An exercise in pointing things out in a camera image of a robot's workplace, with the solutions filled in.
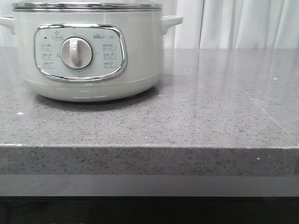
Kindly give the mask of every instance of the rotary knob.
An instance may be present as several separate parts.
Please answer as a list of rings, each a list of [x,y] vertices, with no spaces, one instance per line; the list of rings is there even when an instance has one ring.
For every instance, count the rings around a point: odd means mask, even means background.
[[[71,69],[84,69],[93,60],[93,49],[90,44],[79,37],[67,39],[60,48],[61,59]]]

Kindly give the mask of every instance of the electric hot pot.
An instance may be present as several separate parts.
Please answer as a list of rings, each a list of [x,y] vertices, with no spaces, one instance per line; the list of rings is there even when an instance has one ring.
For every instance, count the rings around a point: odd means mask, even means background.
[[[164,68],[163,35],[183,22],[162,5],[13,4],[0,24],[17,35],[21,75],[36,93],[72,102],[106,101],[148,90]]]

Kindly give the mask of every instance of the quartz countertop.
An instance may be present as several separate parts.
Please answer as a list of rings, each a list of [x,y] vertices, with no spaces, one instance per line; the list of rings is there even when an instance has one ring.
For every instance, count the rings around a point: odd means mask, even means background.
[[[133,98],[69,103],[21,79],[0,48],[0,174],[299,175],[299,51],[165,50]]]

